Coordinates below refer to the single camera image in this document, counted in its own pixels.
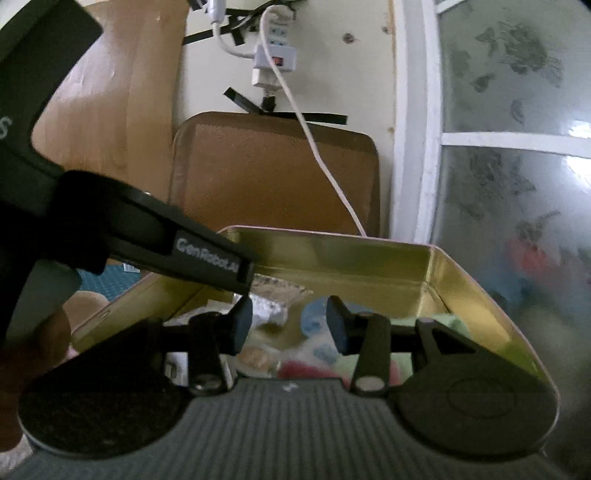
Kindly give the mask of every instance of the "black strap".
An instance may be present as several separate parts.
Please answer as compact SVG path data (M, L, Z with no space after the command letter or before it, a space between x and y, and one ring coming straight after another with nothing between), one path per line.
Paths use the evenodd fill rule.
M226 15L233 17L248 17L252 13L252 10L243 10L241 8L226 8Z
M238 17L235 17L234 15L230 16L230 25L238 25L238 22ZM230 33L232 34L232 40L234 41L234 45L236 45L237 47L239 47L240 45L244 45L246 43L246 41L244 40L244 36L240 31L240 28L233 28L232 30L230 30Z
M226 35L228 33L232 34L232 38L234 38L234 43L236 43L236 37L234 37L234 32L238 32L238 34L240 35L239 38L242 39L242 43L236 43L237 46L245 43L244 38L243 38L242 34L240 33L240 29L238 28L238 24L239 24L238 17L230 17L230 23L228 25L224 25L222 28L220 28L220 33L222 35ZM205 40L206 38L212 38L212 37L213 37L213 30L203 30L202 32L194 33L192 35L187 35L183 39L183 45L189 45L190 43L195 43L199 40Z
M199 5L197 0L187 0L187 2L189 3L191 10L193 10L193 11L201 10L201 5ZM203 6L205 6L207 3L207 0L201 0L201 3L203 4Z
M265 100L263 100L263 107L265 107L265 109L262 109L258 105L252 103L244 95L238 93L232 87L226 90L224 95L247 113L256 113L257 115L274 116L277 118L297 119L295 113L293 112L272 111L274 106L272 109L270 108L272 104L270 99L273 97L267 97ZM338 115L336 113L303 113L303 115L307 122L319 122L333 125L346 125L347 120L349 119L347 115Z

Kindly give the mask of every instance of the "cable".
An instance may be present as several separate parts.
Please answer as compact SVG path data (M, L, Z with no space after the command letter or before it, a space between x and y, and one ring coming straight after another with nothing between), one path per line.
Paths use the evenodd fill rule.
M241 26L246 24L251 19L252 19L252 15L249 15L248 17L244 17L244 19L238 25L236 25L234 28L240 28Z
M359 220L359 217L357 217L355 210L353 209L353 207L351 206L351 204L347 200L345 193L340 188L338 182L332 176L332 173L330 172L330 170L328 169L328 167L326 166L326 164L322 160L322 157L320 156L320 152L318 151L318 146L316 145L316 142L314 141L314 137L312 136L312 132L310 132L310 127L308 127L308 124L306 123L306 120L304 119L304 116L301 114L300 108L298 107L298 105L296 103L296 99L294 99L294 96L291 93L289 86L285 82L285 79L283 78L283 75L279 71L279 68L277 68L277 66L275 65L275 62L273 61L273 58L271 56L271 52L269 51L269 44L267 42L267 34L265 32L266 31L265 23L267 21L269 14L272 13L273 10L278 10L280 8L284 9L286 7L284 5L271 5L270 7L268 7L264 11L263 15L261 16L261 22L259 25L259 30L260 30L259 35L261 38L262 48L265 51L265 56L267 57L267 62L269 63L271 70L273 70L275 75L277 75L277 79L279 80L279 84L283 88L285 95L287 96L287 99L289 100L291 107L293 108L295 116L297 117L297 119L300 122L300 125L306 135L308 143L310 144L310 148L312 150L312 153L314 154L314 158L316 159L318 166L320 167L320 169L322 170L324 175L326 175L326 178L329 180L330 184L335 189L336 194L339 196L340 201L343 202L343 205L345 206L345 208L347 209L347 211L351 215L351 218L355 222L355 225L357 226L357 229L359 230L359 233L361 234L361 236L367 236L367 233L365 233L365 230L363 228L363 225L361 224L361 221Z
M241 59L253 59L255 57L254 53L243 53L239 50L235 50L230 45L227 45L222 38L222 33L220 29L221 26L219 22L212 23L213 36L217 38L217 43L220 45L223 51L229 53L230 55L234 55L235 57L239 57Z

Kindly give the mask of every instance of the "finger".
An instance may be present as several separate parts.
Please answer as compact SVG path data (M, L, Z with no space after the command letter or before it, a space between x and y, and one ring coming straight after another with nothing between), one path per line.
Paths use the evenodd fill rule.
M66 357L72 338L66 312L61 308L55 312L40 325L36 337L40 353L39 367L42 372L46 372Z
M0 352L0 451L14 448L21 439L17 420L21 392L65 358L70 335L68 318L60 309L39 326L32 340Z

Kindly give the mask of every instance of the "open tin box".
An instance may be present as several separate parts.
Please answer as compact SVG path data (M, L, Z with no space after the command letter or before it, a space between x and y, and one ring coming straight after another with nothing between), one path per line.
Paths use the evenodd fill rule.
M221 233L257 253L256 273L312 290L306 302L338 295L390 318L452 313L465 323L472 340L554 386L509 317L438 247L272 228L233 226ZM171 319L208 300L231 303L232 294L150 274L80 325L73 345L85 351L146 317ZM278 349L300 343L302 307L290 309L284 327L257 332L259 340Z

